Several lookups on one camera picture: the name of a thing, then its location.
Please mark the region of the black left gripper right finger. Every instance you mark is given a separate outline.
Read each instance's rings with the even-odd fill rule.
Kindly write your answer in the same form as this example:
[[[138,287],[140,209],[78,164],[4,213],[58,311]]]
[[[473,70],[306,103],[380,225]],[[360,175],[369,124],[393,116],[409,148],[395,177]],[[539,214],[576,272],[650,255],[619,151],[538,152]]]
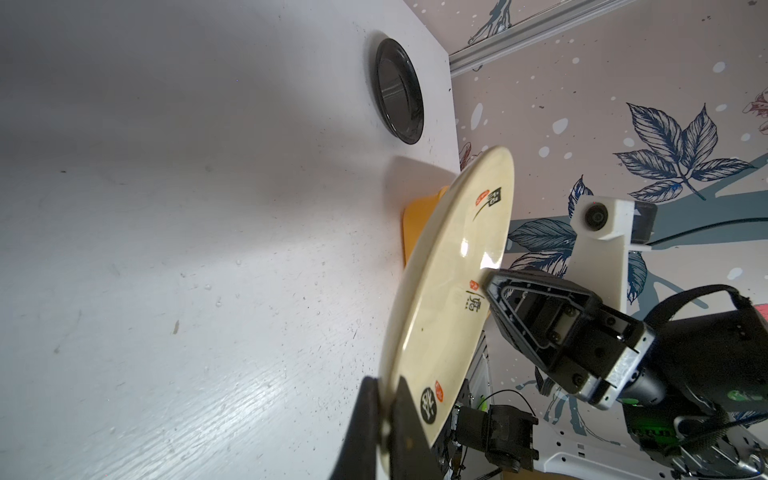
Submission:
[[[389,475],[393,480],[442,479],[439,463],[431,451],[415,408],[407,381],[400,377],[391,404]]]

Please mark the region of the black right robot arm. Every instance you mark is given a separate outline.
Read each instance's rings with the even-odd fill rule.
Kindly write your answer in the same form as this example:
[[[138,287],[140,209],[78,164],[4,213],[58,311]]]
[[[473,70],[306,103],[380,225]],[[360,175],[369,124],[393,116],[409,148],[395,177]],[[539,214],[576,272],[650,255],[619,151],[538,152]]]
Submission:
[[[728,285],[677,293],[634,319],[595,292],[535,270],[483,284],[504,338],[546,382],[606,410],[675,479],[763,479],[767,322]]]

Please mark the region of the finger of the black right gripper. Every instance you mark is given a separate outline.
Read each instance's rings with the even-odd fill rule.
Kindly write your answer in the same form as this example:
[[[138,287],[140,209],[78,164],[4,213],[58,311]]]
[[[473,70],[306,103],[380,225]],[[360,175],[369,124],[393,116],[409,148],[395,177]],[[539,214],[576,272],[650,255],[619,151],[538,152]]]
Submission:
[[[603,305],[593,291],[535,269],[494,270],[482,288],[502,336],[545,373]]]

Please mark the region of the cream yellow plate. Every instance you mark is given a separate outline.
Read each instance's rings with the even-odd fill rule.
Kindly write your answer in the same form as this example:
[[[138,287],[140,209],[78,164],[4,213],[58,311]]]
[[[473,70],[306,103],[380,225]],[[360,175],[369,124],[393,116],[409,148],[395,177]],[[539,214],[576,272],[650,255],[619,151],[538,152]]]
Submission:
[[[482,152],[449,185],[405,264],[379,367],[380,458],[388,474],[389,414],[400,377],[430,447],[457,400],[489,314],[481,284],[504,256],[514,180],[507,148]]]

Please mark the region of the small black plate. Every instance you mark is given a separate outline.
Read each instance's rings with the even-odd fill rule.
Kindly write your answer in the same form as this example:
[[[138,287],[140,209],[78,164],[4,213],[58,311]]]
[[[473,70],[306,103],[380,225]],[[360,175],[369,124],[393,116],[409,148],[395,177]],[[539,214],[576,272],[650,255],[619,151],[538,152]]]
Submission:
[[[380,115],[392,135],[415,145],[425,125],[425,104],[420,82],[404,47],[385,38],[377,47],[373,93]]]

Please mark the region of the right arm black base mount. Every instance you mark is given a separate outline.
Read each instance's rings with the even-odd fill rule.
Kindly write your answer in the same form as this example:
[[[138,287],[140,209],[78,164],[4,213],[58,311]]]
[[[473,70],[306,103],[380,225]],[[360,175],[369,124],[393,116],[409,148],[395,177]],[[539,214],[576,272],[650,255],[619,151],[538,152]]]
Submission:
[[[533,470],[539,452],[533,447],[538,418],[510,405],[492,405],[487,411],[458,409],[454,438],[458,444],[482,452],[503,471]]]

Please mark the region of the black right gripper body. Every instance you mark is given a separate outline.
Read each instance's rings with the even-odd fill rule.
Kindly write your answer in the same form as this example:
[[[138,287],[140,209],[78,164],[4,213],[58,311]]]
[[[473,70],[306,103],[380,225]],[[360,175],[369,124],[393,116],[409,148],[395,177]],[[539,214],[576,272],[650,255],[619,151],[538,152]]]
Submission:
[[[656,332],[645,322],[602,306],[578,318],[551,379],[600,410],[616,402],[657,405],[666,397],[666,381],[651,365],[656,343]]]

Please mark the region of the yellow plastic bin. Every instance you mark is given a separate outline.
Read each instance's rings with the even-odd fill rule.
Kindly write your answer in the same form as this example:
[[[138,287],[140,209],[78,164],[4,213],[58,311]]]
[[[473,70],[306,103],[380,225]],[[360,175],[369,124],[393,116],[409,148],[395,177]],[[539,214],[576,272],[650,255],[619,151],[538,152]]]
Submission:
[[[414,200],[406,206],[402,215],[402,242],[404,264],[407,264],[432,213],[449,186],[442,187],[436,194]]]

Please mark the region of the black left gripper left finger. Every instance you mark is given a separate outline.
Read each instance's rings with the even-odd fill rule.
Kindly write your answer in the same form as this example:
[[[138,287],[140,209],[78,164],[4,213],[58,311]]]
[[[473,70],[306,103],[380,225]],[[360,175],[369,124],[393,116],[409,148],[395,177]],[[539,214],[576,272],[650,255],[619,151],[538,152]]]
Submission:
[[[380,431],[378,380],[364,377],[331,480],[376,478]]]

